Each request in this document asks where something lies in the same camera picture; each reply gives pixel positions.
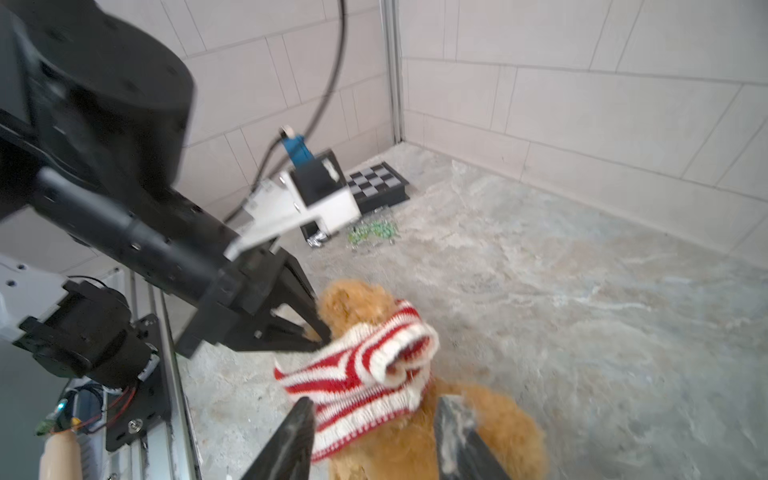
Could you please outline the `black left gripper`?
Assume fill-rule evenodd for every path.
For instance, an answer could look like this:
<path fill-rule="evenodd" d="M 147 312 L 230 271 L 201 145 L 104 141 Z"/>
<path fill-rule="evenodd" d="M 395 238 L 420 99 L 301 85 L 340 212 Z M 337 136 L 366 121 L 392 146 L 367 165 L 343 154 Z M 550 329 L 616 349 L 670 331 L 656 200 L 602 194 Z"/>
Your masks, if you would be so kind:
<path fill-rule="evenodd" d="M 303 324 L 280 316 L 283 304 Z M 196 308 L 175 342 L 175 351 L 187 359 L 203 343 L 236 352 L 308 353 L 331 340 L 329 327 L 317 316 L 308 278 L 283 248 L 255 249 L 227 264 Z"/>

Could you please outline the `knitted american flag sweater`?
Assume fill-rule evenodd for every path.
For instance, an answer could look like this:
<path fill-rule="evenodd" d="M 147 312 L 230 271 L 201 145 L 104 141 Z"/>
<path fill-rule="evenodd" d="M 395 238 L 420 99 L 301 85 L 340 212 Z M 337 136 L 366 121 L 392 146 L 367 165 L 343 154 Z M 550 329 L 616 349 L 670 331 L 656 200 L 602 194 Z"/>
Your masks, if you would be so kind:
<path fill-rule="evenodd" d="M 431 381 L 440 347 L 436 330 L 406 300 L 380 325 L 357 324 L 288 371 L 274 377 L 289 398 L 315 408 L 311 461 L 321 462 L 379 426 L 415 412 Z"/>

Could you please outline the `tan plush teddy bear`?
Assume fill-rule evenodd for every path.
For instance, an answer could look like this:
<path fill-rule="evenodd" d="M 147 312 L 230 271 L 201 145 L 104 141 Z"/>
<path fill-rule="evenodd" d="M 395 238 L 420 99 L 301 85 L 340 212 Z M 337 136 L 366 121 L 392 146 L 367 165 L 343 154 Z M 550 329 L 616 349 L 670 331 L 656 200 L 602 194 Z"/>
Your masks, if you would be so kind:
<path fill-rule="evenodd" d="M 359 323 L 378 325 L 395 312 L 395 297 L 379 285 L 343 279 L 317 301 L 319 317 L 338 339 Z M 545 479 L 544 433 L 516 402 L 485 386 L 435 378 L 419 408 L 353 440 L 329 460 L 331 479 L 437 479 L 434 417 L 438 398 L 459 395 L 474 409 L 477 433 L 512 479 Z"/>

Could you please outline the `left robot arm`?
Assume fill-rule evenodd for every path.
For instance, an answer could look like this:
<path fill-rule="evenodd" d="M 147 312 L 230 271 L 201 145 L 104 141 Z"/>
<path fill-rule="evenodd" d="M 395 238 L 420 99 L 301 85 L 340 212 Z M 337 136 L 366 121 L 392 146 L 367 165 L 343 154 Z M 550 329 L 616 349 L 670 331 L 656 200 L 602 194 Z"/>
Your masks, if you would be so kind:
<path fill-rule="evenodd" d="M 1 213 L 23 207 L 193 305 L 175 344 L 312 352 L 330 340 L 297 260 L 175 190 L 194 82 L 93 1 L 1 5 Z"/>

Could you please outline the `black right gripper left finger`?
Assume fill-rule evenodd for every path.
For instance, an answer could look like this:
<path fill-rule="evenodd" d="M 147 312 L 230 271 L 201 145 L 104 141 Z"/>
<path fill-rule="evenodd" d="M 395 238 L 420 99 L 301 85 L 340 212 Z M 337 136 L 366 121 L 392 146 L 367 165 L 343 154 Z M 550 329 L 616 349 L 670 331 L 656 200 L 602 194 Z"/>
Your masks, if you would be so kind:
<path fill-rule="evenodd" d="M 243 474 L 243 480 L 307 480 L 312 464 L 315 405 L 300 398 L 265 447 Z"/>

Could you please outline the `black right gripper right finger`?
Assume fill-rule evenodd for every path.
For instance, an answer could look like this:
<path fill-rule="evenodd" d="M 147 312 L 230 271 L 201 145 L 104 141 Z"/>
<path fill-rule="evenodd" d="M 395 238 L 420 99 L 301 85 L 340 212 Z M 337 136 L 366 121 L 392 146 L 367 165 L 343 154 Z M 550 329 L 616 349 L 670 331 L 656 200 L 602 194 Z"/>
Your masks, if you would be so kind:
<path fill-rule="evenodd" d="M 477 414 L 463 397 L 438 399 L 434 435 L 441 480 L 510 480 L 477 427 Z"/>

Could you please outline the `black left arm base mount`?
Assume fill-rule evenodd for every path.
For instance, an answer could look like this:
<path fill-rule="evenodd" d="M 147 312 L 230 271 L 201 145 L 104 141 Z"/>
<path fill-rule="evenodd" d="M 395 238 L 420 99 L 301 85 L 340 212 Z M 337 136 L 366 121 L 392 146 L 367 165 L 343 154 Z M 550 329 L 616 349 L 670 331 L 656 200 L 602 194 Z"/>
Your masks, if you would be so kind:
<path fill-rule="evenodd" d="M 171 416 L 160 319 L 156 314 L 148 314 L 138 321 L 137 329 L 152 350 L 154 368 L 149 374 L 140 375 L 138 386 L 129 389 L 134 390 L 130 404 L 125 409 L 117 409 L 113 414 L 115 420 L 109 419 L 105 447 L 110 453 L 144 437 Z"/>

